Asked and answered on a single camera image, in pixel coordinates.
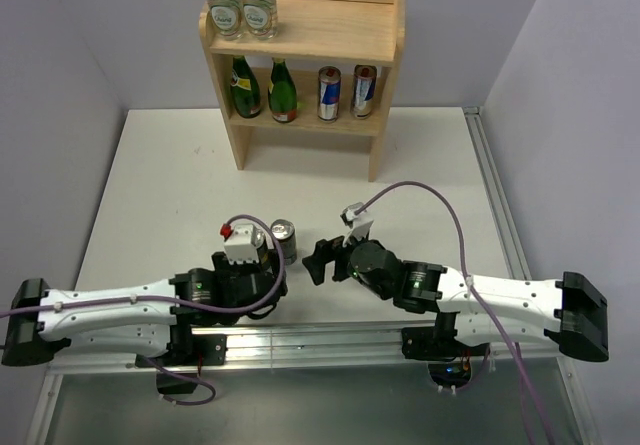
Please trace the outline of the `black can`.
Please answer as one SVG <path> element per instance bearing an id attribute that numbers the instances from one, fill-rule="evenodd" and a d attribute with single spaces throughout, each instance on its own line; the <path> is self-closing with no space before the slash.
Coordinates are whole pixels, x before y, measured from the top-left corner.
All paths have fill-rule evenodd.
<path id="1" fill-rule="evenodd" d="M 270 268 L 270 258 L 268 240 L 265 232 L 255 227 L 252 235 L 252 243 L 256 249 L 257 263 L 262 270 L 268 270 Z"/>
<path id="2" fill-rule="evenodd" d="M 271 224 L 271 232 L 281 246 L 286 266 L 297 261 L 297 242 L 295 226 L 285 219 L 277 219 Z"/>

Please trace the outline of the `green glass bottle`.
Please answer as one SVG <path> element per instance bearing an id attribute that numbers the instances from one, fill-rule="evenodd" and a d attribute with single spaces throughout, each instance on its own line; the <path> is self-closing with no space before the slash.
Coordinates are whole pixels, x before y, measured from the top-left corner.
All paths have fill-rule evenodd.
<path id="1" fill-rule="evenodd" d="M 260 114 L 259 84 L 244 56 L 232 59 L 230 92 L 235 110 L 242 118 L 255 118 Z"/>
<path id="2" fill-rule="evenodd" d="M 291 74 L 282 58 L 273 58 L 268 102 L 272 118 L 279 123 L 292 122 L 297 117 L 297 91 Z"/>

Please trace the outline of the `silver blue energy can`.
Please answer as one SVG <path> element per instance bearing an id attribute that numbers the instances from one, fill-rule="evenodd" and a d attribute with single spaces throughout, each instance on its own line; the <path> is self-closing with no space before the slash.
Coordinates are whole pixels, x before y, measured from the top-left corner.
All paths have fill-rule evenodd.
<path id="1" fill-rule="evenodd" d="M 373 111 L 377 69 L 372 65 L 356 65 L 353 74 L 351 113 L 355 118 L 368 118 Z"/>
<path id="2" fill-rule="evenodd" d="M 317 115 L 325 122 L 336 121 L 339 115 L 341 72 L 333 66 L 325 66 L 318 73 Z"/>

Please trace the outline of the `green glass bottle front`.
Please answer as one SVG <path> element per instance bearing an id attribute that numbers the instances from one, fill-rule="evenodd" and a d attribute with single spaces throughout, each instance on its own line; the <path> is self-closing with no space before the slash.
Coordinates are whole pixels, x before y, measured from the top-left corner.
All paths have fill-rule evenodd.
<path id="1" fill-rule="evenodd" d="M 242 118 L 255 118 L 260 114 L 259 84 L 244 56 L 232 59 L 230 92 L 235 110 Z"/>

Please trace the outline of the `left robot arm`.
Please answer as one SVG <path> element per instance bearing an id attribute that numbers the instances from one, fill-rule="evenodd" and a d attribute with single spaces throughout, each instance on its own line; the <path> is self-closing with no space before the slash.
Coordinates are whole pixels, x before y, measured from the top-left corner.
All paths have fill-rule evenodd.
<path id="1" fill-rule="evenodd" d="M 112 290 L 73 292 L 25 280 L 2 315 L 1 363 L 41 365 L 65 352 L 130 353 L 179 365 L 195 354 L 193 329 L 263 319 L 288 292 L 275 251 L 255 263 L 232 264 L 222 252 L 212 260 L 212 269 Z"/>

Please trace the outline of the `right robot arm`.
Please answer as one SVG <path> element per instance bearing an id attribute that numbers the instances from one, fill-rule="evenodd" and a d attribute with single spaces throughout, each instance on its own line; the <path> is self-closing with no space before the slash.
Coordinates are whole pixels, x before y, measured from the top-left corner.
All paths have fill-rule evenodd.
<path id="1" fill-rule="evenodd" d="M 406 261 L 377 240 L 344 244 L 320 240 L 302 263 L 314 284 L 354 279 L 381 300 L 414 314 L 433 313 L 433 324 L 401 331 L 405 358 L 444 361 L 482 356 L 497 342 L 555 344 L 570 358 L 609 358 L 607 300 L 582 274 L 559 280 L 519 281 L 473 275 L 454 268 Z"/>

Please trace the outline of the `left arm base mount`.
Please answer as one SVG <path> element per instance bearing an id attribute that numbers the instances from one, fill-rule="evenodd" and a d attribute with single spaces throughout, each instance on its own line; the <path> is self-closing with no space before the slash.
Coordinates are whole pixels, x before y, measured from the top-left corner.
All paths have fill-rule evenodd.
<path id="1" fill-rule="evenodd" d="M 146 345 L 151 351 L 147 358 L 137 353 L 136 368 L 150 368 L 156 371 L 156 389 L 160 398 L 183 406 L 199 405 L 212 401 L 215 388 L 205 384 L 202 372 L 205 366 L 222 366 L 227 351 L 225 334 L 162 337 L 155 332 L 145 336 L 137 332 L 137 345 Z M 190 395 L 198 386 L 206 387 L 211 395 L 207 399 L 187 402 L 177 395 Z"/>

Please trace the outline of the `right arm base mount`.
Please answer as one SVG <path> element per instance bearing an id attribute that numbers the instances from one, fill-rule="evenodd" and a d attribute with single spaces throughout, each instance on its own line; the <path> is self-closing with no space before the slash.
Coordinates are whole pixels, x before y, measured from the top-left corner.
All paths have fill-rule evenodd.
<path id="1" fill-rule="evenodd" d="M 405 359 L 427 364 L 438 394 L 456 396 L 467 389 L 487 367 L 488 343 L 469 346 L 453 337 L 437 338 L 435 327 L 401 329 L 401 352 Z"/>

